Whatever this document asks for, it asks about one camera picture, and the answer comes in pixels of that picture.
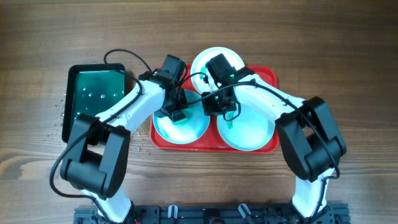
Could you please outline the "green dish sponge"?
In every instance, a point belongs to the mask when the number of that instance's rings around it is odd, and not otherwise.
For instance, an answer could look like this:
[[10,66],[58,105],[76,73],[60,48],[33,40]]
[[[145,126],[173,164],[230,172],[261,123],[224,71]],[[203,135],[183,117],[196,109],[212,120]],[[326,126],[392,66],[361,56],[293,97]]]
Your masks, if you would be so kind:
[[188,117],[182,111],[176,111],[175,113],[172,113],[173,124],[179,124],[185,122],[187,119]]

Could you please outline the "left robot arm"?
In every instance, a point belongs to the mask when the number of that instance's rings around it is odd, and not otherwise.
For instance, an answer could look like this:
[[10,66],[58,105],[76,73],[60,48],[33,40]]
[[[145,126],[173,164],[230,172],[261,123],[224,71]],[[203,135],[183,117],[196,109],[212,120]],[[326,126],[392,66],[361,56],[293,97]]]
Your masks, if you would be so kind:
[[145,72],[135,81],[132,92],[110,109],[76,118],[67,148],[52,168],[81,190],[80,197],[90,199],[107,223],[124,223],[133,213],[121,188],[132,132],[157,111],[181,119],[180,75]]

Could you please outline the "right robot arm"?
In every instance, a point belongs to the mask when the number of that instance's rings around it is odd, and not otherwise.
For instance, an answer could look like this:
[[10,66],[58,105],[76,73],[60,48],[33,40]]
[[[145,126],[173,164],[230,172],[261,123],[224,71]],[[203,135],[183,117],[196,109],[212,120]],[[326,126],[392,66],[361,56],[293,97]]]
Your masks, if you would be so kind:
[[346,154],[326,102],[284,93],[247,67],[210,74],[220,85],[201,94],[205,113],[226,115],[245,104],[272,122],[285,162],[296,176],[292,205],[303,221],[314,222],[326,207],[328,183],[340,177],[338,164]]

